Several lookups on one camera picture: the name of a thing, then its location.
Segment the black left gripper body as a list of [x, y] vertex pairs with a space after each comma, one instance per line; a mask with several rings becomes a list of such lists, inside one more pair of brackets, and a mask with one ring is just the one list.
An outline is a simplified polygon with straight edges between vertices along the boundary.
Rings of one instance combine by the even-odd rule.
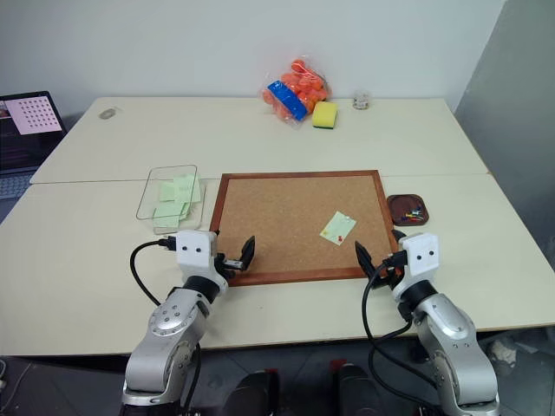
[[214, 258], [214, 267], [223, 278], [234, 278], [237, 271], [243, 270], [243, 262], [227, 259], [224, 253], [218, 253]]

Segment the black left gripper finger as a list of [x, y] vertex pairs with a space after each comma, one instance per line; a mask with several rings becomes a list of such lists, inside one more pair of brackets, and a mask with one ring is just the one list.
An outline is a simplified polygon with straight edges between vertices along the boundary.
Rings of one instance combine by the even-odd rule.
[[241, 270], [247, 270], [255, 255], [256, 239], [254, 236], [249, 237], [241, 250], [240, 262], [242, 263]]

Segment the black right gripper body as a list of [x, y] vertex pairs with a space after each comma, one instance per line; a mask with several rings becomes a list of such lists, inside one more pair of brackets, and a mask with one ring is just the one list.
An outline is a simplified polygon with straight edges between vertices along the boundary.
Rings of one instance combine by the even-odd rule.
[[377, 276], [371, 280], [370, 287], [378, 289], [389, 287], [391, 290], [403, 279], [405, 268], [405, 253], [396, 252], [382, 261], [376, 269]]

